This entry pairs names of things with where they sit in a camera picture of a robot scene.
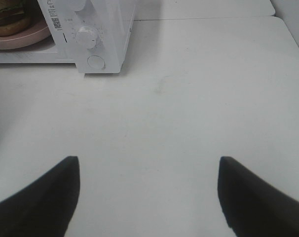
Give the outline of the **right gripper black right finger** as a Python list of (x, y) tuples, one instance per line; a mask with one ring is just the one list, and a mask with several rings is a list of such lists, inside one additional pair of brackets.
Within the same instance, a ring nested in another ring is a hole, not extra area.
[(218, 198), (238, 237), (299, 237), (299, 202), (232, 157), (221, 157)]

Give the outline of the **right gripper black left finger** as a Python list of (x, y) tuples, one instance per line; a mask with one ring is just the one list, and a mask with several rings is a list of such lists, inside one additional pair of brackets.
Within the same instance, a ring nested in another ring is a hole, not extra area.
[(79, 160), (69, 156), (0, 202), (0, 237), (63, 237), (79, 193)]

